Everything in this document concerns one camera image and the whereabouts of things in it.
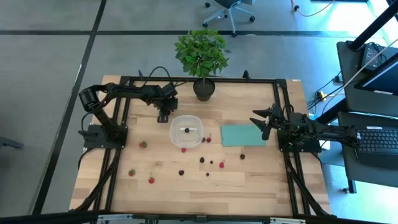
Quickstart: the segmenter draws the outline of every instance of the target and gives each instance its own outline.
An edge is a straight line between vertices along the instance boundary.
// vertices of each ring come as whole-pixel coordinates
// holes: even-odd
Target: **plastic bowl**
[[[178,116],[173,119],[170,125],[170,140],[177,147],[196,147],[201,143],[204,134],[203,124],[196,116]]]

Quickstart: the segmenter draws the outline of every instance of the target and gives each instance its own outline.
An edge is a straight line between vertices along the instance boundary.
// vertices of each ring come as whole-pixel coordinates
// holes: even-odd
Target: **teal towel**
[[[226,124],[221,126],[223,146],[265,146],[261,130],[254,124]]]

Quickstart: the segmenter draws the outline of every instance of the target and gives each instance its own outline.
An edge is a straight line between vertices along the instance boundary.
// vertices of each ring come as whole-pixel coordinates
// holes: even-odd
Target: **keyboard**
[[[360,164],[398,170],[398,128],[357,129],[356,137]]]

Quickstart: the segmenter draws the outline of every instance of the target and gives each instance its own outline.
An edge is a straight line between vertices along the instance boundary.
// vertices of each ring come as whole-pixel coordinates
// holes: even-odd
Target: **floor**
[[[72,98],[67,107],[74,86],[101,83],[103,75],[137,75],[138,70],[148,75],[158,65],[172,76],[187,75],[174,58],[178,33],[201,29],[202,20],[218,8],[215,2],[205,8],[204,0],[102,2],[103,15],[97,17],[101,0],[0,1],[0,136],[25,144],[23,150],[0,150],[0,217],[30,212],[63,113],[73,109],[66,114],[70,122],[43,212],[68,210],[83,144],[77,133],[84,114],[80,101]],[[327,5],[296,3],[308,13]],[[220,75],[241,77],[248,70],[253,78],[301,79],[307,100],[340,71],[336,43],[353,40],[374,20],[367,4],[358,2],[337,2],[309,18],[294,13],[289,0],[258,0],[243,8],[255,12],[256,21],[235,12],[238,33],[256,35],[223,36],[233,53]],[[209,28],[230,30],[230,24],[222,18],[209,22]],[[109,30],[123,32],[104,32]],[[382,33],[372,40],[385,45]],[[76,75],[82,77],[80,86]],[[333,214],[398,220],[398,207],[387,196],[398,195],[398,189],[358,183],[358,194],[347,195],[341,192],[347,186],[344,167],[324,165],[323,171]]]

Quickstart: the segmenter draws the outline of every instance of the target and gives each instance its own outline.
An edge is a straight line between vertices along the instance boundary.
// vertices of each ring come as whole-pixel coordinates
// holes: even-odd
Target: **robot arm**
[[[99,101],[96,92],[102,91],[106,96]],[[122,141],[123,132],[113,119],[105,113],[104,107],[114,98],[134,98],[144,101],[147,105],[153,104],[160,110],[157,117],[158,123],[167,123],[170,112],[177,109],[177,91],[172,83],[163,88],[158,85],[144,85],[141,87],[124,86],[114,83],[93,85],[79,93],[80,101],[87,113],[93,113],[102,124],[101,129],[109,142]]]
[[[271,108],[253,113],[267,118],[266,121],[250,118],[262,131],[262,139],[268,140],[272,128],[287,136],[289,144],[303,144],[307,139],[338,141],[351,147],[358,147],[358,140],[353,127],[340,127],[312,121],[306,114],[291,113],[287,120],[280,107],[273,104]]]

